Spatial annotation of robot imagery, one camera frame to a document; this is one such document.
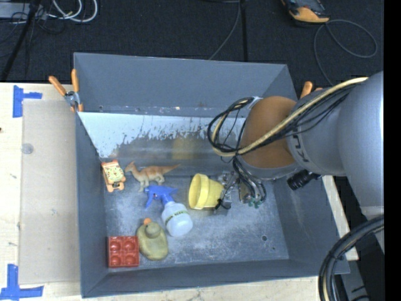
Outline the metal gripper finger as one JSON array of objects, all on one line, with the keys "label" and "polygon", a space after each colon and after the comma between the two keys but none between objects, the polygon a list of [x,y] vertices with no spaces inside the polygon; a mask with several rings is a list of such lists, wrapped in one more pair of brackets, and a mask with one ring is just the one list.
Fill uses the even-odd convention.
[{"label": "metal gripper finger", "polygon": [[214,207],[214,214],[216,215],[228,215],[232,206],[232,201],[230,199],[219,198],[217,204]]},{"label": "metal gripper finger", "polygon": [[237,174],[235,172],[224,172],[219,176],[219,182],[222,184],[221,198],[230,198],[231,191],[237,184]]}]

